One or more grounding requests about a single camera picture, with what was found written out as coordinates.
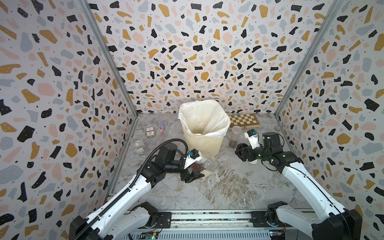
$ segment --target marble surface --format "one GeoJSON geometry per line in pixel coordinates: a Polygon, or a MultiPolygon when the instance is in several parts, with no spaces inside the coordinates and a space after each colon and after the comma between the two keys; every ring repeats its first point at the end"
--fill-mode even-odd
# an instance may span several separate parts
{"type": "MultiPolygon", "coordinates": [[[[261,124],[258,132],[278,132],[283,134],[273,115],[257,115],[261,124]]],[[[183,130],[177,115],[139,115],[134,136],[142,137],[149,152],[160,143],[171,139],[184,139],[183,130]],[[159,122],[166,126],[166,131],[159,131],[159,122]],[[145,137],[145,128],[154,126],[156,136],[145,137]]],[[[247,143],[245,137],[239,142],[247,143]]],[[[179,149],[184,146],[177,143],[179,149]]],[[[161,210],[199,210],[199,209],[265,209],[268,204],[284,201],[294,208],[310,208],[304,197],[279,172],[267,170],[259,161],[255,165],[242,162],[228,147],[225,136],[219,154],[216,172],[205,178],[186,184],[180,181],[178,174],[167,174],[151,191],[143,195],[138,203],[148,201],[161,210]]],[[[129,147],[123,162],[114,192],[121,190],[139,169],[145,160],[129,147]]]]}

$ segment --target glass jar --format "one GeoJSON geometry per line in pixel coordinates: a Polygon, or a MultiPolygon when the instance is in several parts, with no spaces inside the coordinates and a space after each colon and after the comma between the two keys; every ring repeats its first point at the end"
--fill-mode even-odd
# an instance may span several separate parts
{"type": "Polygon", "coordinates": [[[242,132],[241,127],[239,126],[233,126],[231,132],[229,133],[229,143],[228,146],[230,148],[236,148],[237,142],[240,138],[240,133],[242,132]]]}
{"type": "Polygon", "coordinates": [[[145,156],[147,152],[147,147],[144,145],[143,140],[139,136],[133,136],[131,139],[131,144],[133,149],[135,149],[136,153],[139,156],[145,156]]]}

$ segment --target cream plastic trash can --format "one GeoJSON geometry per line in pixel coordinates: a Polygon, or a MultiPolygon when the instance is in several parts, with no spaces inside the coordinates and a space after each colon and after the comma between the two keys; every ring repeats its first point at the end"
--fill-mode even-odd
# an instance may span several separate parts
{"type": "Polygon", "coordinates": [[[189,150],[216,156],[231,120],[215,100],[183,103],[179,116],[189,150]]]}

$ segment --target terrazzo wallpaper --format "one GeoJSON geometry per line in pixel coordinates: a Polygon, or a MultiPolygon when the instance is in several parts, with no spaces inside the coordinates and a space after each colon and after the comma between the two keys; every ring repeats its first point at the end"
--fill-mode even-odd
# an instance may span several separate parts
{"type": "Polygon", "coordinates": [[[0,238],[68,239],[104,201],[131,113],[76,1],[0,1],[0,238]]]}
{"type": "Polygon", "coordinates": [[[279,116],[313,177],[384,239],[384,1],[345,1],[279,116]]]}
{"type": "Polygon", "coordinates": [[[331,0],[89,0],[139,113],[215,99],[271,113],[331,0]]]}

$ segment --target pink spot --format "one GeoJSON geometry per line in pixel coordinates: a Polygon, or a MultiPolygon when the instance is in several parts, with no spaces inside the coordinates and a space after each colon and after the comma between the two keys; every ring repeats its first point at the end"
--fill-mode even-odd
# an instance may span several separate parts
{"type": "Polygon", "coordinates": [[[61,181],[61,179],[63,178],[61,176],[61,167],[60,167],[60,163],[55,163],[55,165],[53,166],[53,169],[52,169],[52,177],[57,179],[57,181],[61,181]]]}
{"type": "Polygon", "coordinates": [[[51,134],[54,137],[57,137],[57,127],[55,124],[51,124],[48,129],[48,133],[51,134]]]}
{"type": "Polygon", "coordinates": [[[336,57],[335,49],[331,49],[327,52],[327,61],[330,63],[336,57]]]}
{"type": "Polygon", "coordinates": [[[51,164],[49,164],[49,163],[43,163],[41,166],[42,166],[42,168],[45,169],[45,170],[48,170],[48,169],[51,168],[51,164]]]}
{"type": "Polygon", "coordinates": [[[135,39],[135,41],[136,41],[137,43],[144,44],[144,38],[143,38],[143,36],[141,36],[140,34],[138,34],[138,33],[134,33],[134,34],[132,35],[132,37],[133,37],[133,39],[135,39]]]}
{"type": "Polygon", "coordinates": [[[17,54],[11,53],[10,51],[0,47],[0,50],[10,59],[18,60],[19,56],[17,54]]]}
{"type": "Polygon", "coordinates": [[[223,40],[226,44],[231,44],[232,38],[233,36],[229,32],[226,32],[225,34],[223,34],[223,40]]]}
{"type": "Polygon", "coordinates": [[[10,163],[15,157],[16,155],[20,152],[20,150],[22,149],[22,147],[17,147],[15,148],[12,152],[10,152],[5,158],[4,158],[4,162],[7,162],[7,163],[10,163]]]}
{"type": "Polygon", "coordinates": [[[37,85],[37,91],[44,96],[53,96],[56,92],[49,83],[39,83],[37,85]]]}
{"type": "Polygon", "coordinates": [[[36,57],[35,57],[34,53],[28,54],[28,59],[31,60],[31,61],[36,60],[36,57]]]}

